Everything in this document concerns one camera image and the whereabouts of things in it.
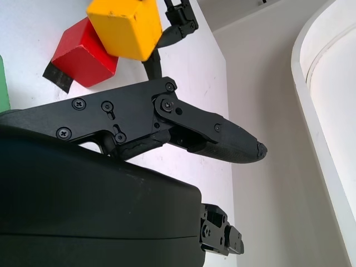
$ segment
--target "screw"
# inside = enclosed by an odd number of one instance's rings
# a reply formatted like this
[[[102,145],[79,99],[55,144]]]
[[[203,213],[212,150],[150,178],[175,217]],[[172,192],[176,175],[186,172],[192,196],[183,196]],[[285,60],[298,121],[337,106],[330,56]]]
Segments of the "screw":
[[[68,128],[62,127],[57,130],[56,136],[59,139],[68,140],[72,137],[72,132]]]
[[[101,104],[101,108],[105,112],[111,112],[113,110],[113,104],[109,101],[105,101]]]
[[[81,98],[76,98],[72,101],[72,107],[75,110],[83,110],[86,106],[87,106],[87,104]]]
[[[173,91],[175,90],[175,86],[174,86],[173,83],[168,82],[168,83],[166,84],[166,89],[167,89],[167,91],[169,91],[169,92],[173,92]]]
[[[171,112],[173,110],[173,103],[168,99],[163,99],[161,106],[166,112]]]
[[[119,132],[117,135],[115,135],[115,140],[119,144],[125,143],[126,136],[122,132]]]
[[[204,225],[203,229],[202,229],[202,236],[203,238],[207,237],[209,235],[209,227],[207,225]]]
[[[220,124],[215,124],[215,131],[220,132],[221,127]]]

